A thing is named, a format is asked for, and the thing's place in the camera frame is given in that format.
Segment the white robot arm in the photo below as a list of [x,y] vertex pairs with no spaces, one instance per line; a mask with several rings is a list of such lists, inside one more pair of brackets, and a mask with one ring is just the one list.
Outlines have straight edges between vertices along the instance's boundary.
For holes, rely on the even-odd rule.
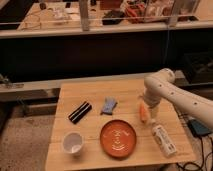
[[213,101],[178,88],[174,81],[175,74],[169,68],[145,77],[144,102],[154,108],[164,98],[213,130]]

